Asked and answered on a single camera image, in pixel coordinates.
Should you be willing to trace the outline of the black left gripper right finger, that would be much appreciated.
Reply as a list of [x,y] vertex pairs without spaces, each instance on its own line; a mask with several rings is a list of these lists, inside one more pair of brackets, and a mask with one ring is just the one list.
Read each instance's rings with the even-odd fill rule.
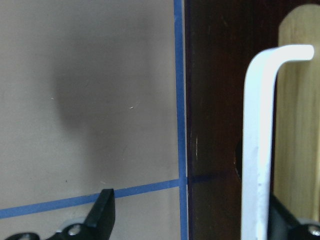
[[299,220],[273,194],[269,197],[268,240],[318,240],[320,223]]

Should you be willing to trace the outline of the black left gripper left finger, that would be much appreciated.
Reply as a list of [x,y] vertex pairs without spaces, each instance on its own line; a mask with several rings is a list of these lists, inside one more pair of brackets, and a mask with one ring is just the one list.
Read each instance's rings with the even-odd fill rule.
[[50,240],[108,240],[111,236],[115,219],[114,189],[103,189],[100,194],[72,197],[31,205],[6,209],[6,217],[16,217],[34,213],[58,210],[75,205],[86,204],[95,199],[90,212],[83,220],[75,221],[57,230]]

